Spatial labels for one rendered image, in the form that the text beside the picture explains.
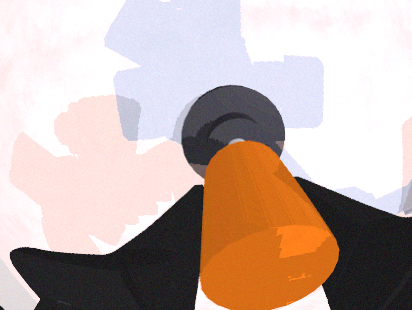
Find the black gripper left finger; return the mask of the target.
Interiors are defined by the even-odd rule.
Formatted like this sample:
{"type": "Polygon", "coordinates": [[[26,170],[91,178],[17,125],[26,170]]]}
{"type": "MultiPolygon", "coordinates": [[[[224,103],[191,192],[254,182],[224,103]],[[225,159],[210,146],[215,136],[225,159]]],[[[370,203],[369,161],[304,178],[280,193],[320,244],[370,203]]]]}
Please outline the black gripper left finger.
{"type": "Polygon", "coordinates": [[[11,263],[37,297],[86,310],[194,310],[203,184],[108,255],[20,247],[11,263]]]}

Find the dark grey round pedestal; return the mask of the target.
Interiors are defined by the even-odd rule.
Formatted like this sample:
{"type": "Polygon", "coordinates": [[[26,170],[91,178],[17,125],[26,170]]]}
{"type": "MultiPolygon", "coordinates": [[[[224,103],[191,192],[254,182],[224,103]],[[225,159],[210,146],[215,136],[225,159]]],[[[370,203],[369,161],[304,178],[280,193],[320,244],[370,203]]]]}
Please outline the dark grey round pedestal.
{"type": "Polygon", "coordinates": [[[214,87],[194,102],[183,119],[183,155],[202,179],[218,151],[243,140],[271,147],[279,158],[286,140],[286,126],[278,108],[249,87],[214,87]]]}

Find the orange knob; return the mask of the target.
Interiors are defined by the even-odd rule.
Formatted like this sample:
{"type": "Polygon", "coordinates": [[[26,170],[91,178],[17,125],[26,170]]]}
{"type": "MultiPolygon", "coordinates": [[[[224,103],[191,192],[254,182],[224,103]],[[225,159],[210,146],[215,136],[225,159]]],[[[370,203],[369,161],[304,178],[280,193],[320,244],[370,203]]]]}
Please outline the orange knob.
{"type": "Polygon", "coordinates": [[[310,295],[334,272],[339,245],[279,156],[229,144],[205,175],[202,292],[226,309],[270,310],[310,295]]]}

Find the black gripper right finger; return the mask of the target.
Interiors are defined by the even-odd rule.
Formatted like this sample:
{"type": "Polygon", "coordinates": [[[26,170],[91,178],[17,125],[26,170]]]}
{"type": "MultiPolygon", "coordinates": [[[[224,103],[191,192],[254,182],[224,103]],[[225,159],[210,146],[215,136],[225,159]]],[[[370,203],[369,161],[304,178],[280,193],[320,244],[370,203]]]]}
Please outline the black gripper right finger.
{"type": "Polygon", "coordinates": [[[334,233],[339,259],[322,284],[331,310],[384,310],[412,276],[412,216],[396,216],[294,176],[334,233]]]}

